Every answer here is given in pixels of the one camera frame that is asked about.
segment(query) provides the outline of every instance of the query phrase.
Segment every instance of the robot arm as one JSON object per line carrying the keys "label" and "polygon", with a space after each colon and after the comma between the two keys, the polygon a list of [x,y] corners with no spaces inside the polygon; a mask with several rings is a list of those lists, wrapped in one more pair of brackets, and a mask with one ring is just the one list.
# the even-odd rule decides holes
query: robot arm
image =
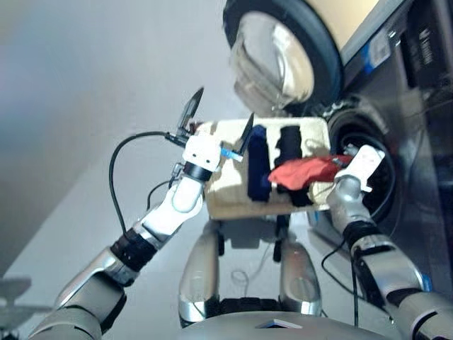
{"label": "robot arm", "polygon": [[160,206],[151,209],[114,245],[104,249],[59,294],[56,310],[30,339],[100,339],[126,302],[124,288],[188,219],[202,208],[202,189],[220,162],[221,147],[209,135],[188,139],[183,177]]}
{"label": "robot arm", "polygon": [[364,146],[337,174],[327,198],[333,225],[349,246],[365,299],[387,311],[405,339],[453,339],[453,304],[423,291],[419,270],[377,229],[362,204],[367,179],[382,157]]}

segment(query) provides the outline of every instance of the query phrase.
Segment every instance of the black joint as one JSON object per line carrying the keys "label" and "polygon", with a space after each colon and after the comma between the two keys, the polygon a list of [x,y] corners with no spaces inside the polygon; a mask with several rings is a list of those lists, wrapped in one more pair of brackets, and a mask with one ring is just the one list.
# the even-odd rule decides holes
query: black joint
{"label": "black joint", "polygon": [[398,289],[394,290],[387,294],[387,301],[389,301],[392,305],[399,307],[399,305],[406,299],[409,295],[420,293],[422,290],[418,288],[405,288],[405,289]]}
{"label": "black joint", "polygon": [[349,249],[351,249],[353,244],[359,239],[376,234],[381,234],[376,225],[374,223],[364,221],[351,222],[343,231],[343,237],[345,238]]}
{"label": "black joint", "polygon": [[113,310],[110,312],[110,314],[102,321],[101,323],[101,331],[102,334],[106,333],[110,328],[113,326],[113,322],[115,322],[116,318],[118,315],[121,313],[122,308],[125,306],[127,300],[126,294],[123,294],[116,304],[116,306],[113,308]]}
{"label": "black joint", "polygon": [[133,229],[122,235],[110,250],[121,262],[136,272],[139,272],[157,252],[156,248]]}
{"label": "black joint", "polygon": [[188,161],[184,166],[184,174],[192,179],[195,179],[196,181],[208,182],[211,178],[212,172]]}

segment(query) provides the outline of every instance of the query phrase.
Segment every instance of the metal joint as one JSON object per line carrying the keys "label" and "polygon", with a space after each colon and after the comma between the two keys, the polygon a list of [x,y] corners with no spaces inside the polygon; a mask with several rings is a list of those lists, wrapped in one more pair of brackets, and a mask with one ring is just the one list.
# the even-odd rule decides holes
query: metal joint
{"label": "metal joint", "polygon": [[160,250],[165,244],[165,240],[158,239],[141,222],[136,223],[132,229],[157,250]]}
{"label": "metal joint", "polygon": [[390,247],[395,249],[395,244],[383,234],[373,234],[362,237],[357,240],[351,247],[351,256],[354,257],[356,251],[366,251],[370,249],[376,249],[378,247]]}

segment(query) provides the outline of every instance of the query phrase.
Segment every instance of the blue cloth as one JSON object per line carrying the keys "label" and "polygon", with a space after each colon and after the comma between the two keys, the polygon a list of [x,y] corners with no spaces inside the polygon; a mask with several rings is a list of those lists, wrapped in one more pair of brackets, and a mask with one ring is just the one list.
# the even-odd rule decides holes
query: blue cloth
{"label": "blue cloth", "polygon": [[266,142],[266,129],[256,125],[252,129],[248,143],[248,189],[247,195],[251,200],[268,202],[270,195],[269,149]]}

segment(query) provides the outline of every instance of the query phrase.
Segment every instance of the black cable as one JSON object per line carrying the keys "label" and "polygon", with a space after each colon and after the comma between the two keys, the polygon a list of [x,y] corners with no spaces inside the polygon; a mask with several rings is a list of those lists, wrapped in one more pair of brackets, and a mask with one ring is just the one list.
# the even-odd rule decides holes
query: black cable
{"label": "black cable", "polygon": [[357,293],[357,277],[355,275],[354,265],[352,264],[351,259],[351,271],[352,271],[352,290],[346,287],[340,280],[338,280],[329,270],[327,270],[325,263],[326,260],[334,255],[345,245],[346,240],[343,240],[333,251],[324,256],[321,261],[322,269],[328,274],[342,289],[346,290],[348,293],[352,294],[354,297],[354,327],[359,327],[359,299],[366,301],[363,297],[359,296]]}
{"label": "black cable", "polygon": [[154,193],[154,191],[159,189],[161,186],[165,186],[167,183],[170,183],[170,182],[171,181],[163,181],[163,182],[159,183],[158,185],[156,185],[154,188],[152,188],[152,190],[149,192],[148,197],[147,197],[147,210],[149,210],[151,207],[151,196]]}
{"label": "black cable", "polygon": [[354,264],[351,261],[352,291],[354,292],[354,327],[359,327],[359,298],[357,294],[357,276]]}
{"label": "black cable", "polygon": [[[332,255],[334,255],[337,251],[339,251],[341,248],[343,248],[343,246],[345,245],[346,241],[343,240],[333,251],[331,251],[330,253],[328,253],[327,255],[324,256],[324,258],[322,259],[321,261],[321,267],[322,269],[326,272],[327,275],[329,275],[332,280],[334,280],[342,289],[346,290],[348,293],[354,295],[354,292],[349,289],[348,287],[346,287],[346,285],[344,283],[342,283],[340,280],[338,280],[325,266],[325,263],[327,261],[327,259],[329,257],[331,257]],[[361,299],[361,300],[364,300],[365,299],[362,297],[362,296],[359,296],[358,295],[358,298]]]}
{"label": "black cable", "polygon": [[126,226],[125,226],[125,220],[122,217],[120,205],[118,204],[118,199],[116,198],[115,194],[115,187],[113,185],[113,169],[115,168],[115,160],[118,156],[118,153],[124,147],[128,142],[131,142],[133,140],[136,140],[138,138],[142,137],[150,137],[150,136],[167,136],[167,132],[162,132],[162,131],[148,131],[148,132],[142,132],[142,133],[137,133],[136,135],[132,135],[125,140],[123,140],[118,146],[115,148],[115,150],[112,153],[112,157],[110,158],[110,164],[108,166],[108,185],[110,187],[110,194],[112,196],[112,201],[113,205],[115,206],[115,211],[118,215],[118,219],[120,220],[120,225],[122,229],[122,233],[126,235]]}

